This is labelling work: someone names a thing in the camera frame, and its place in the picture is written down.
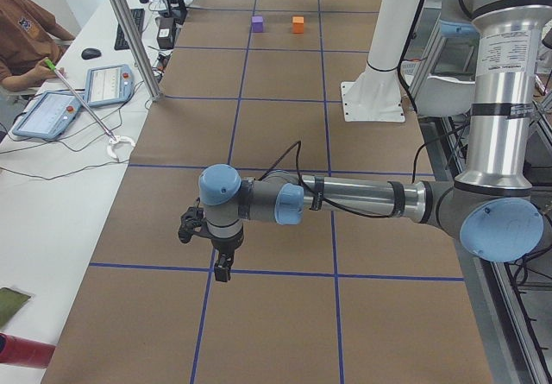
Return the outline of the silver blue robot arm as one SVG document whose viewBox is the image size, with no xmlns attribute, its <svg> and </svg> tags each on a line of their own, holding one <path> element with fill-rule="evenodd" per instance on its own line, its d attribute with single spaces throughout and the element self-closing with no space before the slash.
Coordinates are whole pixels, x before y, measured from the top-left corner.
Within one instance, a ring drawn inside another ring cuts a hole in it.
<svg viewBox="0 0 552 384">
<path fill-rule="evenodd" d="M 442 10 L 444 26 L 472 25 L 480 36 L 463 172 L 451 183 L 405 185 L 304 176 L 275 167 L 258 179 L 244 179 L 228 165 L 208 167 L 198 180 L 194 211 L 198 235 L 217 251 L 217 280 L 230 278 L 245 221 L 297 224 L 304 209 L 407 217 L 437 227 L 487 261 L 515 261 L 537 246 L 544 223 L 530 202 L 523 165 L 536 55 L 551 0 L 442 0 Z"/>
</svg>

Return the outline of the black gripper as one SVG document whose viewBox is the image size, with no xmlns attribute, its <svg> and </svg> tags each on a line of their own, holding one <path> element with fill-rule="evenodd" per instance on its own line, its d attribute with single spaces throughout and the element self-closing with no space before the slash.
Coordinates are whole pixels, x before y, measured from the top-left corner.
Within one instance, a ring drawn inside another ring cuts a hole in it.
<svg viewBox="0 0 552 384">
<path fill-rule="evenodd" d="M 243 234 L 237 233 L 228 238 L 214 237 L 211 243 L 218 253 L 214 264 L 215 279 L 219 282 L 228 282 L 231 279 L 231 263 L 234 261 L 235 251 L 243 243 Z"/>
</svg>

